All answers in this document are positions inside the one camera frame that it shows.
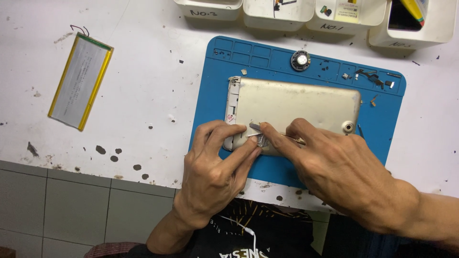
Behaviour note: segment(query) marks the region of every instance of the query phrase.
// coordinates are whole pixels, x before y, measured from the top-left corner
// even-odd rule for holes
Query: grey floor tile
[[[48,178],[44,237],[103,243],[109,188]]]
[[[172,198],[112,189],[105,242],[145,243],[172,209]]]
[[[54,179],[61,179],[75,183],[82,183],[88,185],[97,185],[103,187],[110,187],[110,178],[100,177],[95,175],[88,175],[76,172],[68,172],[58,169],[49,169],[48,177]]]
[[[92,246],[44,238],[42,258],[83,258],[91,248]]]
[[[320,212],[320,211],[306,211],[306,210],[304,212],[309,214],[314,221],[328,223],[330,220],[330,213]]]
[[[158,185],[150,185],[145,183],[138,183],[132,181],[125,181],[125,180],[112,180],[112,188],[126,190],[126,191],[133,191],[138,193],[146,193],[146,194],[153,194],[165,197],[173,197],[175,193],[174,188],[168,188],[164,186]]]
[[[0,229],[42,236],[46,178],[0,170]]]
[[[327,235],[328,223],[313,221],[313,236],[314,242],[311,243],[312,248],[320,255],[324,249],[325,236]]]
[[[22,165],[14,162],[0,160],[0,169],[20,172],[24,174],[46,177],[46,168]]]
[[[41,236],[0,230],[0,246],[16,250],[16,258],[41,257]]]

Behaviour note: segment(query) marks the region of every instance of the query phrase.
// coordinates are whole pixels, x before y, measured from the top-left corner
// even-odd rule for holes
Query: stain
[[[107,153],[107,152],[105,151],[105,149],[102,148],[102,147],[100,147],[99,145],[97,145],[97,146],[95,147],[95,150],[96,150],[98,153],[102,154],[102,155],[104,155],[105,153]]]
[[[32,144],[30,144],[30,142],[27,145],[27,150],[30,151],[34,157],[39,157],[37,149],[35,149],[35,147]]]
[[[69,32],[67,34],[64,34],[62,37],[60,37],[58,40],[54,41],[54,44],[57,44],[61,41],[63,41],[64,39],[68,38],[70,35],[72,35],[73,33],[72,32]]]

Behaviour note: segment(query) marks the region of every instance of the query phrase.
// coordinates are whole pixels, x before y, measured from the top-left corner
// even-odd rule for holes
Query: person
[[[360,136],[336,134],[297,118],[286,134],[303,139],[306,145],[300,147],[269,123],[260,129],[316,197],[363,227],[459,251],[459,199],[421,193],[393,178]],[[218,152],[225,138],[245,130],[220,120],[197,127],[174,207],[127,258],[320,257],[310,246],[307,214],[235,199],[261,149],[252,136],[224,160]]]

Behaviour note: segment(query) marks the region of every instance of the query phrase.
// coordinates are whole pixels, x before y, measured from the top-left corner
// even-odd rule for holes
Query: handwritten label
[[[322,27],[320,27],[320,28],[323,28],[323,29],[337,29],[337,30],[340,30],[340,29],[342,29],[342,28],[344,28],[344,27],[337,28],[335,25],[327,25],[326,23],[324,23],[324,24],[322,25]]]
[[[210,11],[210,12],[205,12],[205,11],[193,11],[193,10],[190,10],[190,13],[191,15],[200,15],[200,16],[206,16],[206,15],[210,15],[210,16],[217,16],[217,14],[213,11]]]
[[[392,43],[389,46],[411,47],[411,45],[405,45],[405,43],[398,43],[398,42]]]

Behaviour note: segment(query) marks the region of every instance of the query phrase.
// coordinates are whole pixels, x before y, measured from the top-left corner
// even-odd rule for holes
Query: white desk
[[[0,160],[180,188],[206,46],[225,35],[403,73],[408,86],[386,167],[421,191],[459,197],[457,31],[448,44],[405,52],[369,47],[366,33],[284,37],[242,19],[205,23],[186,20],[173,1],[2,1]],[[115,48],[83,132],[47,117],[76,33],[63,37],[70,24]],[[299,200],[297,190],[249,179],[242,198],[331,211],[307,191]]]

